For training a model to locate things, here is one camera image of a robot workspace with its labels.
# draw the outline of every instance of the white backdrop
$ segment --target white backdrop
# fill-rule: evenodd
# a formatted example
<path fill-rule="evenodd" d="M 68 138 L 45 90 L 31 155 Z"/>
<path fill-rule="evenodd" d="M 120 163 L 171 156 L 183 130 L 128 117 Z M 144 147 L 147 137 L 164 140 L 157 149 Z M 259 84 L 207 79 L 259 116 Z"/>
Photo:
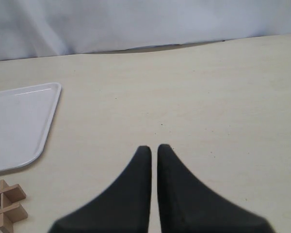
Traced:
<path fill-rule="evenodd" d="M 0 60 L 291 33 L 291 0 L 0 0 Z"/>

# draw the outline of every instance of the wooden block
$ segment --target wooden block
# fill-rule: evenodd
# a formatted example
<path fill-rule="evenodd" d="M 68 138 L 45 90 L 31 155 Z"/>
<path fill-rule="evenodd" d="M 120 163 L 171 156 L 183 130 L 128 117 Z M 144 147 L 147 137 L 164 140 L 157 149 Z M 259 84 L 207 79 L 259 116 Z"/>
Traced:
<path fill-rule="evenodd" d="M 5 182 L 5 180 L 0 180 L 0 190 L 7 188 L 9 185 Z"/>
<path fill-rule="evenodd" d="M 13 223 L 5 214 L 0 214 L 0 230 L 3 233 L 13 233 Z"/>
<path fill-rule="evenodd" d="M 5 214 L 12 223 L 28 218 L 26 210 L 19 202 L 1 209 L 0 214 Z"/>
<path fill-rule="evenodd" d="M 6 197 L 4 193 L 1 193 L 1 209 L 12 205 L 11 201 Z"/>
<path fill-rule="evenodd" d="M 11 203 L 23 200 L 26 198 L 26 194 L 19 184 L 12 185 L 10 187 L 5 187 L 0 190 L 0 193 L 4 193 L 6 197 L 11 201 Z"/>

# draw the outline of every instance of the table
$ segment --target table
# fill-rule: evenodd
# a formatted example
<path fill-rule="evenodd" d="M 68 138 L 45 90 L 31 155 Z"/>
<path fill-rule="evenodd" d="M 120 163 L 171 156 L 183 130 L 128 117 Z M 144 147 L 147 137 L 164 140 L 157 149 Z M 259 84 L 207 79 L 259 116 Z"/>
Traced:
<path fill-rule="evenodd" d="M 60 82 L 41 157 L 0 173 L 45 233 L 100 194 L 139 145 L 153 153 L 149 232 L 160 232 L 156 151 L 169 143 L 206 185 L 291 233 L 291 34 L 0 62 L 0 91 Z"/>

